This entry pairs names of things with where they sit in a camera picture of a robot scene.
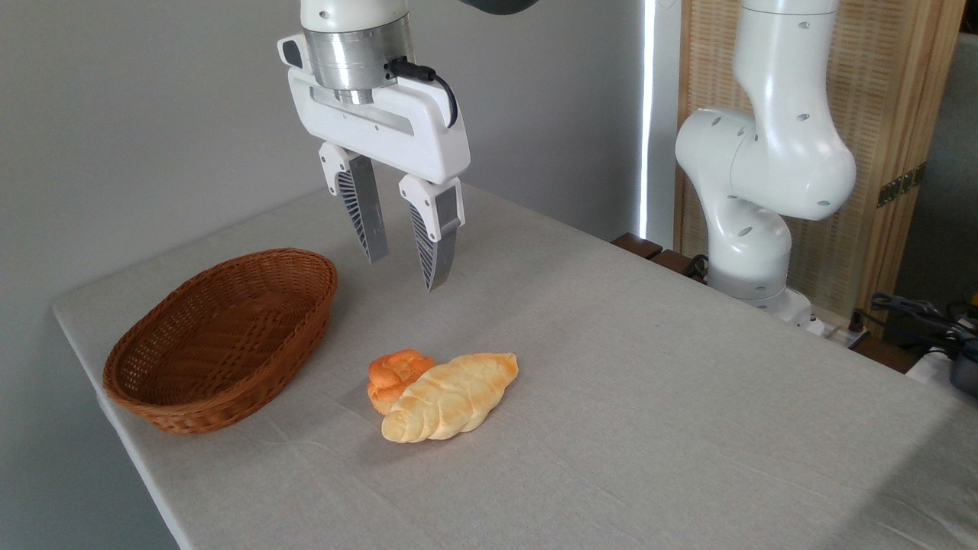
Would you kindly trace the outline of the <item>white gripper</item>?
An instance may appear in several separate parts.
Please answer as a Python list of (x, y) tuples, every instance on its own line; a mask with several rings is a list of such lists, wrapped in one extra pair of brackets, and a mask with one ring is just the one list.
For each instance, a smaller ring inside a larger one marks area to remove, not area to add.
[(352, 105), (297, 67), (290, 67), (287, 80), (304, 128), (325, 141), (319, 150), (322, 173), (329, 192), (342, 200), (367, 259), (375, 264), (389, 251), (373, 159), (409, 173), (399, 190), (411, 205), (425, 285), (433, 291), (444, 284), (458, 229), (465, 225), (461, 181), (455, 177), (471, 163), (464, 121), (448, 125), (445, 90), (401, 78), (375, 89), (370, 104)]

